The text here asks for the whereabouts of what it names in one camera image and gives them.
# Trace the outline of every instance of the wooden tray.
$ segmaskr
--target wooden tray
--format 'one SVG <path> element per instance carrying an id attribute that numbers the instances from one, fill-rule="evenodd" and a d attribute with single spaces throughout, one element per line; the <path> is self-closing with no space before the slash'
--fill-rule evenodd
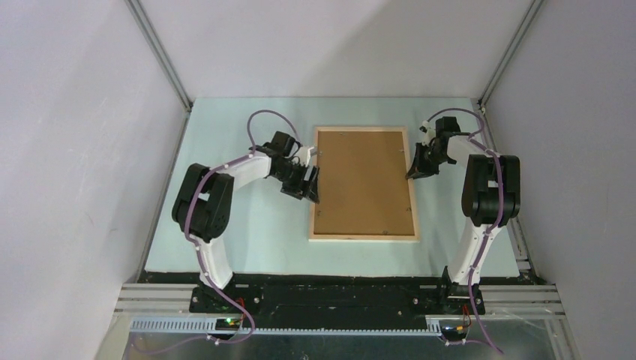
<path id="1" fill-rule="evenodd" d="M 405 127 L 317 127 L 320 204 L 312 204 L 309 239 L 419 240 Z"/>

